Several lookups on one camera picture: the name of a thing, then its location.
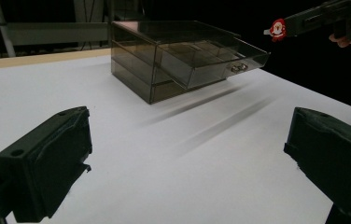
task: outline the white table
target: white table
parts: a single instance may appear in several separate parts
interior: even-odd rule
[[[110,55],[0,66],[0,151],[85,105],[92,168],[41,223],[323,224],[332,206],[283,152],[295,106],[351,125],[351,106],[256,69],[148,105]],[[13,214],[8,223],[15,223]]]

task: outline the smoky plastic drawer unit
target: smoky plastic drawer unit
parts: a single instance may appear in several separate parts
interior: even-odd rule
[[[265,65],[270,53],[199,21],[113,21],[111,72],[153,104]]]

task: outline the black background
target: black background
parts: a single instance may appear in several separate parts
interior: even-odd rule
[[[237,33],[245,42],[271,52],[262,67],[312,91],[351,105],[351,46],[341,49],[328,40],[331,26],[272,42],[263,34],[273,21],[323,0],[144,0],[152,20],[196,20]],[[72,0],[1,0],[8,21],[74,21]],[[0,51],[6,52],[0,34]]]

